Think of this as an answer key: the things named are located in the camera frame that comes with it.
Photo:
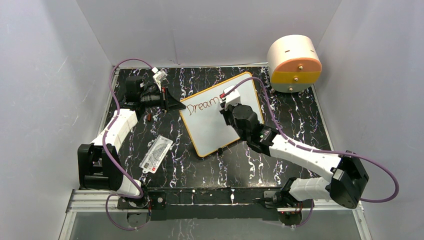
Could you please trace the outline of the yellow framed whiteboard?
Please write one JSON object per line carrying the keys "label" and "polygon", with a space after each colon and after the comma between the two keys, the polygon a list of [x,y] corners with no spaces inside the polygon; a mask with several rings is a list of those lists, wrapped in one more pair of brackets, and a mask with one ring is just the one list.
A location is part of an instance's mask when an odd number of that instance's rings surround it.
{"label": "yellow framed whiteboard", "polygon": [[206,157],[240,139],[219,113],[219,95],[251,76],[250,72],[243,72],[181,101],[186,108],[179,113],[199,157]]}

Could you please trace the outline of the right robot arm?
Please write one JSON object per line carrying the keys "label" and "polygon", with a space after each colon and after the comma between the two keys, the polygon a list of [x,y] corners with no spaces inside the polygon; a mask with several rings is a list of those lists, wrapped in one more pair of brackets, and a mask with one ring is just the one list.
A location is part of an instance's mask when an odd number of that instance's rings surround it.
{"label": "right robot arm", "polygon": [[287,160],[318,174],[301,179],[291,177],[281,191],[264,196],[267,208],[295,207],[305,200],[332,200],[347,209],[355,209],[369,181],[369,176],[357,157],[332,155],[308,147],[301,142],[285,139],[276,128],[259,122],[257,114],[248,105],[221,104],[219,111],[228,126],[233,127],[247,146],[270,157]]}

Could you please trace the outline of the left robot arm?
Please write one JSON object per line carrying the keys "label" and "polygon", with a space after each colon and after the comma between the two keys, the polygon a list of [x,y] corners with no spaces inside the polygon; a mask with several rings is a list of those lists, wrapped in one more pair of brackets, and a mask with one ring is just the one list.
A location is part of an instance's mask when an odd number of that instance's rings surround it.
{"label": "left robot arm", "polygon": [[123,169],[119,149],[147,108],[160,108],[166,113],[184,110],[186,106],[170,94],[166,85],[145,84],[140,76],[128,77],[125,90],[124,99],[118,102],[103,131],[77,150],[79,184],[84,189],[108,190],[130,198],[135,207],[144,208],[149,203],[149,194],[140,181]]}

